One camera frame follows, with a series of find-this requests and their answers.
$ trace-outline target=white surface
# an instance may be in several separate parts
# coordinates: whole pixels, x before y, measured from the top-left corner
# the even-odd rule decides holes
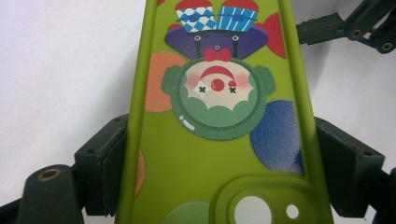
[[[294,0],[297,22],[360,0]],[[24,180],[73,154],[129,111],[145,1],[0,1],[0,205]],[[302,46],[317,117],[387,156],[396,167],[396,52],[381,55],[346,39]],[[338,218],[335,223],[371,223]],[[86,223],[112,223],[87,217]]]

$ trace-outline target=green phone case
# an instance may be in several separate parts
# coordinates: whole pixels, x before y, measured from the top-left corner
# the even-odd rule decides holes
[[[332,223],[289,0],[148,1],[116,222]]]

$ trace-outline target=red nose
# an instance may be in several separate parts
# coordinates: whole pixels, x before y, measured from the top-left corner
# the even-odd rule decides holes
[[[224,86],[224,82],[221,79],[216,78],[212,81],[212,89],[214,91],[222,91],[224,90]]]

